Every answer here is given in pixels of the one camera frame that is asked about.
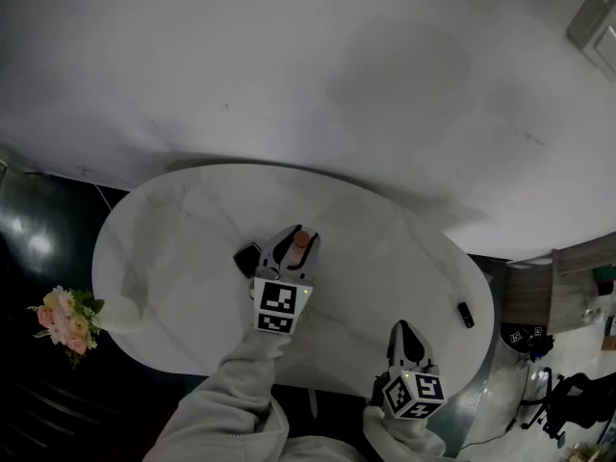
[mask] black and white marker cube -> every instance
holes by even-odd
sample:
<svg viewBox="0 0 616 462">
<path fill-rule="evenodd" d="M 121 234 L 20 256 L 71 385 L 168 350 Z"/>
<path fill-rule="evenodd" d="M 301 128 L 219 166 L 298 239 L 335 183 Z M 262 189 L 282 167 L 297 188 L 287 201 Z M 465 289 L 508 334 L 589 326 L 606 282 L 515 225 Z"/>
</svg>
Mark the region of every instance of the black and white marker cube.
<svg viewBox="0 0 616 462">
<path fill-rule="evenodd" d="M 509 342 L 511 344 L 515 344 L 521 340 L 522 340 L 522 334 L 520 332 L 514 332 L 513 334 L 509 335 Z"/>
<path fill-rule="evenodd" d="M 256 277 L 254 328 L 274 334 L 293 334 L 313 288 Z"/>
<path fill-rule="evenodd" d="M 447 387 L 442 376 L 402 371 L 383 388 L 383 396 L 391 417 L 425 420 L 447 402 Z"/>
</svg>

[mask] chair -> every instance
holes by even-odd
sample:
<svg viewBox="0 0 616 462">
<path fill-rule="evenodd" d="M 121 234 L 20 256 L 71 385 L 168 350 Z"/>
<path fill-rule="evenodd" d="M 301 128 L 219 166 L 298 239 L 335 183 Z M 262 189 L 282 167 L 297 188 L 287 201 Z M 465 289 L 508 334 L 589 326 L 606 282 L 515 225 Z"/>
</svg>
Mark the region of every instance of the chair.
<svg viewBox="0 0 616 462">
<path fill-rule="evenodd" d="M 596 380 L 590 380 L 583 373 L 565 378 L 560 374 L 558 383 L 552 389 L 552 370 L 548 374 L 548 391 L 544 398 L 522 400 L 520 405 L 540 405 L 530 423 L 522 424 L 529 429 L 535 422 L 541 424 L 540 416 L 546 412 L 547 421 L 543 430 L 557 441 L 558 447 L 565 444 L 565 423 L 575 423 L 589 428 L 596 422 L 608 421 L 616 409 L 616 373 Z"/>
</svg>

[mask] white wall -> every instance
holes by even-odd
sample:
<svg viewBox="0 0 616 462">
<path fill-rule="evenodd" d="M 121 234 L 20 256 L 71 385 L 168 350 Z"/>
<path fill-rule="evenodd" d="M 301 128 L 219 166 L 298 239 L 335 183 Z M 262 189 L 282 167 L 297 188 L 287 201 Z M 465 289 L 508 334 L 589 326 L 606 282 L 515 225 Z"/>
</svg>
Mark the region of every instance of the white wall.
<svg viewBox="0 0 616 462">
<path fill-rule="evenodd" d="M 616 85 L 583 0 L 0 0 L 4 155 L 131 188 L 333 171 L 517 258 L 616 230 Z"/>
</svg>

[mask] white cloth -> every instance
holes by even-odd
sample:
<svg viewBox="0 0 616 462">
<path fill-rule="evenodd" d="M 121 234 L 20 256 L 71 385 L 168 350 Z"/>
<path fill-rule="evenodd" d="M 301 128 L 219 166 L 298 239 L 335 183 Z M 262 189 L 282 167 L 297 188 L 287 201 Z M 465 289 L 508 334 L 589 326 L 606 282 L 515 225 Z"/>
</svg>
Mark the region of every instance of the white cloth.
<svg viewBox="0 0 616 462">
<path fill-rule="evenodd" d="M 271 396 L 274 364 L 291 337 L 248 330 L 218 370 L 183 398 L 146 462 L 363 462 L 350 445 L 330 438 L 287 439 L 289 424 Z M 364 411 L 364 434 L 385 462 L 439 461 L 443 441 L 425 422 L 384 419 Z"/>
</svg>

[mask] flower bouquet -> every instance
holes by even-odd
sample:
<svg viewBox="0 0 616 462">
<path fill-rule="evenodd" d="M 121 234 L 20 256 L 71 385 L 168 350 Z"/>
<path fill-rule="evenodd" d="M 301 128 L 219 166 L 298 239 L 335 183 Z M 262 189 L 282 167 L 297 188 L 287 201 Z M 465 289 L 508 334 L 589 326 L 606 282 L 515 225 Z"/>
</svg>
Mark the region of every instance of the flower bouquet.
<svg viewBox="0 0 616 462">
<path fill-rule="evenodd" d="M 38 323 L 45 327 L 34 337 L 50 337 L 54 344 L 65 346 L 64 353 L 75 368 L 89 349 L 96 348 L 95 336 L 100 332 L 97 315 L 103 304 L 90 292 L 65 291 L 58 286 L 43 299 L 42 305 L 28 307 L 37 312 Z"/>
</svg>

